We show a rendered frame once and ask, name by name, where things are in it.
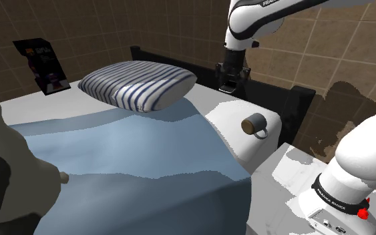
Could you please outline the large grey lumpy figure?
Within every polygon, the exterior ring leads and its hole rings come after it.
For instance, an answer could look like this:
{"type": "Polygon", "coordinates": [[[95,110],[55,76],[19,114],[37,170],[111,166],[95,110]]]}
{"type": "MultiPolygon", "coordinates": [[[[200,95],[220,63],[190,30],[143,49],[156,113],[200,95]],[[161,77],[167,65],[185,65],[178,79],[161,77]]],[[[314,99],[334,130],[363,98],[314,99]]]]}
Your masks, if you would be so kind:
{"type": "Polygon", "coordinates": [[[0,106],[0,235],[33,235],[68,181],[65,172],[32,154],[4,122],[0,106]]]}

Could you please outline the grey mug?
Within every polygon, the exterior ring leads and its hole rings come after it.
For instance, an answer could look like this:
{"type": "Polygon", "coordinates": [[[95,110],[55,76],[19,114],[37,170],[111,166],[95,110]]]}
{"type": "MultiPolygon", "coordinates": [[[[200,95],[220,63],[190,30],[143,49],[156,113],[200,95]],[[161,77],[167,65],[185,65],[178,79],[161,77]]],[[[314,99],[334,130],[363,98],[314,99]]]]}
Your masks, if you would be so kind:
{"type": "Polygon", "coordinates": [[[263,140],[268,137],[266,118],[261,113],[254,113],[241,122],[241,128],[244,133],[254,135],[263,140]]]}

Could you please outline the blue blanket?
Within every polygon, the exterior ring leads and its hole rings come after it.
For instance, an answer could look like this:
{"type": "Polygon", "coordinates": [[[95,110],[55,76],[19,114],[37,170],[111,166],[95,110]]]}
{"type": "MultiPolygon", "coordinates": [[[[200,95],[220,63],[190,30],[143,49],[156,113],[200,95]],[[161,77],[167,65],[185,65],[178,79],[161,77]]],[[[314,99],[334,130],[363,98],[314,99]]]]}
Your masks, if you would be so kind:
{"type": "Polygon", "coordinates": [[[15,129],[69,175],[35,235],[245,235],[250,174],[187,99],[15,129]]]}

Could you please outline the blue striped white pillow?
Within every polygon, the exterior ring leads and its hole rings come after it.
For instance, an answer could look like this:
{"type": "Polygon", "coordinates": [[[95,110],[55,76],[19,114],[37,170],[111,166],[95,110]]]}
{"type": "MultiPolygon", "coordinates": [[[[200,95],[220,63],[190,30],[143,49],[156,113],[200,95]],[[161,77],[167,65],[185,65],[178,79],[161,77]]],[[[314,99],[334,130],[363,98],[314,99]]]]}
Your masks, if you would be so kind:
{"type": "Polygon", "coordinates": [[[174,65],[124,61],[91,72],[77,86],[104,103],[147,113],[182,99],[196,80],[191,71],[174,65]]]}

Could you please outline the black printed box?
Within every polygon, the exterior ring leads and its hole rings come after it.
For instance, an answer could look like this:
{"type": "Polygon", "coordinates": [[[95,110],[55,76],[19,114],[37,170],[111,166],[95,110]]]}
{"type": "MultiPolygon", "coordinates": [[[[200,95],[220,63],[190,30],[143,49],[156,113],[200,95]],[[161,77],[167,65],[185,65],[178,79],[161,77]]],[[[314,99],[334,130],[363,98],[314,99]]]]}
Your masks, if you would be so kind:
{"type": "Polygon", "coordinates": [[[35,82],[45,95],[71,88],[50,42],[35,38],[13,41],[13,44],[27,58],[35,82]]]}

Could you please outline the bed with black headboard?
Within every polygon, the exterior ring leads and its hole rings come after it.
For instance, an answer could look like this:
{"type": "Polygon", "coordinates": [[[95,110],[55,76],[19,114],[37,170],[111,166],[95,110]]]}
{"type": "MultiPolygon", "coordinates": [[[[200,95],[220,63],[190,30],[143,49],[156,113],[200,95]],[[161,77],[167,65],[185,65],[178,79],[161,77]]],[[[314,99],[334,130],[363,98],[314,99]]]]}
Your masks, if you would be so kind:
{"type": "MultiPolygon", "coordinates": [[[[234,95],[214,89],[211,69],[169,59],[132,48],[132,61],[151,61],[174,65],[191,71],[196,77],[194,87],[182,98],[187,99],[210,123],[233,158],[250,174],[281,144],[291,143],[315,96],[308,88],[291,89],[250,81],[234,95]],[[267,121],[268,137],[260,140],[243,132],[241,122],[254,113],[267,121]]],[[[17,124],[73,118],[119,107],[99,101],[77,86],[52,95],[40,92],[4,101],[4,120],[15,129],[17,124]]]]}

